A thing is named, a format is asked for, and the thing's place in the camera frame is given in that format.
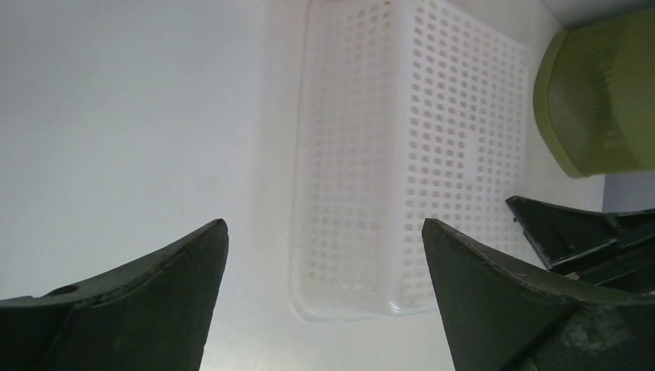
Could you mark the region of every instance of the white plastic basket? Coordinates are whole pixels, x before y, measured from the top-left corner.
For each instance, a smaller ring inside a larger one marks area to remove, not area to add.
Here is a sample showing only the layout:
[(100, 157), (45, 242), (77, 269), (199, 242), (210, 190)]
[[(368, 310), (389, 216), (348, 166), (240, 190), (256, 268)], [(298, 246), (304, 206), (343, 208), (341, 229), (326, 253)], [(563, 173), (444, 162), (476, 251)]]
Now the white plastic basket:
[(521, 256), (522, 47), (435, 0), (314, 0), (292, 295), (309, 320), (436, 308), (421, 229), (436, 217)]

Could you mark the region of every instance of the white surface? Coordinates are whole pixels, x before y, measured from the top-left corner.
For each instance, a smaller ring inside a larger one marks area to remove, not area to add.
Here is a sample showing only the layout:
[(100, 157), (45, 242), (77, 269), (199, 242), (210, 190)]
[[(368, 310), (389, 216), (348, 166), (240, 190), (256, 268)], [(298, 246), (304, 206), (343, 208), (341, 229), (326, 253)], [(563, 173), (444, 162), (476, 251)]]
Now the white surface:
[(439, 0), (315, 0), (306, 45), (292, 254), (300, 313), (434, 310), (426, 217), (534, 257), (505, 205), (524, 186), (528, 50)]
[(652, 5), (653, 0), (542, 0), (565, 26), (612, 15), (635, 6)]
[[(203, 370), (453, 369), (436, 312), (310, 325), (291, 309), (306, 6), (0, 4), (0, 298), (44, 294), (224, 217)], [(558, 28), (536, 0), (461, 6), (535, 55)], [(600, 209), (602, 178), (567, 179), (532, 120), (528, 148), (528, 196)]]

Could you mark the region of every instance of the green plastic container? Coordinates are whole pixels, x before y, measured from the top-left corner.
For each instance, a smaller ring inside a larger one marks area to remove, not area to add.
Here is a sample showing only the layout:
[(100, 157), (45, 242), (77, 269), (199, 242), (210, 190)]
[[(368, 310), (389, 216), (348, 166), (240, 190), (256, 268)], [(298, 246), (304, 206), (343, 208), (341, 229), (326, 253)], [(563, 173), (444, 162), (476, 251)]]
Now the green plastic container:
[(573, 178), (655, 168), (655, 9), (559, 33), (535, 82), (537, 126)]

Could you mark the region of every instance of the dark plastic blade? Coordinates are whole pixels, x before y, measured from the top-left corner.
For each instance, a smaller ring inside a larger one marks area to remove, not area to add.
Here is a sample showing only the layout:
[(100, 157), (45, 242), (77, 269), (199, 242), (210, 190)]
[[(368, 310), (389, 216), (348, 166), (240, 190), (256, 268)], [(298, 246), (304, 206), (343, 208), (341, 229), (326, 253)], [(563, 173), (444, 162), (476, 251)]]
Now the dark plastic blade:
[(518, 196), (507, 204), (550, 271), (628, 291), (655, 289), (655, 209), (592, 213)]
[(457, 371), (655, 369), (652, 298), (543, 271), (438, 220), (423, 243)]
[(0, 369), (199, 369), (227, 253), (216, 220), (42, 298), (0, 301)]

